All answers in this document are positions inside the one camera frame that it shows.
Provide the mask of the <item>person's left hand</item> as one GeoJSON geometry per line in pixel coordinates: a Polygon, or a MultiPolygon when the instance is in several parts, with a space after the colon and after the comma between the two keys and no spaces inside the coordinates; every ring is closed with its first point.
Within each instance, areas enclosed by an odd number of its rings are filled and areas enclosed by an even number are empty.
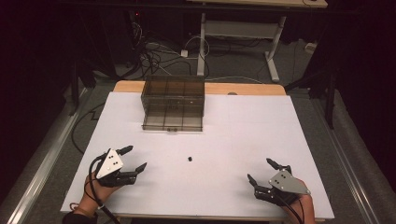
{"type": "Polygon", "coordinates": [[[120,187],[110,188],[102,186],[95,179],[95,174],[92,174],[91,177],[86,177],[84,193],[78,207],[90,214],[93,214],[118,189],[120,189],[120,187]]]}

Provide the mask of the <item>transparent brown drawer box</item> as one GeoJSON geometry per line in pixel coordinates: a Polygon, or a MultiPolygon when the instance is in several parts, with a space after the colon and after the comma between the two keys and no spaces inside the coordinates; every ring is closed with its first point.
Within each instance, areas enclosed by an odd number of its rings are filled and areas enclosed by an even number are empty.
{"type": "Polygon", "coordinates": [[[203,130],[205,80],[201,76],[148,76],[141,102],[145,113],[143,130],[203,130]]]}

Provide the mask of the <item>metal floor rail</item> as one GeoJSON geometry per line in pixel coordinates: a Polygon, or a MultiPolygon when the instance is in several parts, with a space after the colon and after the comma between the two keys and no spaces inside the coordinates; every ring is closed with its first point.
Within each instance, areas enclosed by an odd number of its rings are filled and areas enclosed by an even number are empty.
{"type": "Polygon", "coordinates": [[[64,144],[78,120],[82,107],[92,95],[92,89],[83,88],[78,94],[79,105],[71,101],[49,127],[49,131],[28,161],[16,184],[8,194],[9,215],[0,224],[23,224],[50,176],[64,144]]]}
{"type": "Polygon", "coordinates": [[[344,149],[337,138],[334,129],[331,129],[327,120],[325,119],[325,113],[321,107],[319,100],[312,100],[312,105],[318,115],[318,119],[324,126],[327,135],[329,135],[332,142],[332,153],[336,158],[341,172],[343,173],[344,179],[349,187],[355,204],[358,206],[362,218],[365,224],[379,224],[379,219],[375,214],[375,211],[370,204],[367,193],[359,181],[353,167],[351,166],[344,149]]]}

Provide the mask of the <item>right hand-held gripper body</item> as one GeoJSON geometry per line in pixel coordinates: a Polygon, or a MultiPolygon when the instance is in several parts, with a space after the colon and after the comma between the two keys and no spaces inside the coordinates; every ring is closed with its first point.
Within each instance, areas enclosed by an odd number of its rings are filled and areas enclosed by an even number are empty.
{"type": "Polygon", "coordinates": [[[289,166],[278,168],[278,173],[268,181],[270,188],[260,186],[253,180],[254,196],[278,206],[291,205],[300,195],[309,195],[310,190],[294,177],[289,166]]]}

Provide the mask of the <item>person's right hand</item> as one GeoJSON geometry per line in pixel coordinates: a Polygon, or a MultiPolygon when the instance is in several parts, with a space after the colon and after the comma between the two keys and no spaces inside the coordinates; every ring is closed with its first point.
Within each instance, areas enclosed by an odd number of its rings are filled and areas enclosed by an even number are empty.
{"type": "Polygon", "coordinates": [[[290,218],[295,217],[313,217],[315,218],[315,209],[313,198],[309,194],[301,194],[299,199],[290,206],[282,206],[282,210],[287,214],[290,224],[294,224],[290,218]]]}

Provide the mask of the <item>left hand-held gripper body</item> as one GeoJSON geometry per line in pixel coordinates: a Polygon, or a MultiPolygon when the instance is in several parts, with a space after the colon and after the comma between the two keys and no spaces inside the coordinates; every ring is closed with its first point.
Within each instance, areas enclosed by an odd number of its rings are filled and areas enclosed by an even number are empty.
{"type": "Polygon", "coordinates": [[[136,181],[137,174],[135,172],[122,173],[120,169],[123,167],[121,155],[116,149],[109,149],[104,156],[100,157],[100,162],[95,170],[95,177],[104,187],[121,187],[125,185],[133,185],[136,181]]]}

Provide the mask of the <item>black metal stand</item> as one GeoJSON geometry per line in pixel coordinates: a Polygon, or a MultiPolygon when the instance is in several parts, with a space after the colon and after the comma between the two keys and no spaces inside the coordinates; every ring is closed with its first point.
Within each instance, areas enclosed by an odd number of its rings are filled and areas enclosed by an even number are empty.
{"type": "Polygon", "coordinates": [[[316,72],[305,72],[302,78],[284,87],[286,92],[296,88],[308,88],[308,94],[314,99],[325,99],[324,118],[328,126],[333,128],[333,109],[337,71],[319,69],[316,72]]]}
{"type": "Polygon", "coordinates": [[[79,108],[79,83],[86,88],[94,88],[96,81],[94,79],[92,63],[89,60],[74,60],[71,63],[71,97],[73,108],[71,114],[74,115],[79,108]]]}

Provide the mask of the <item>white table mat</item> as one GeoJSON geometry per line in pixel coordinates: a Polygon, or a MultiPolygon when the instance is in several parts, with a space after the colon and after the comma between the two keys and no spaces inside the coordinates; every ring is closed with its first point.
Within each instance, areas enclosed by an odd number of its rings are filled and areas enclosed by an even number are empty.
{"type": "Polygon", "coordinates": [[[288,96],[208,94],[201,132],[170,133],[142,129],[139,94],[112,92],[64,199],[63,211],[83,194],[94,158],[109,148],[133,146],[122,156],[124,170],[147,162],[134,185],[115,192],[106,206],[117,215],[281,219],[277,206],[258,200],[250,174],[264,186],[276,174],[270,158],[289,165],[314,199],[316,216],[333,211],[317,166],[288,96]]]}

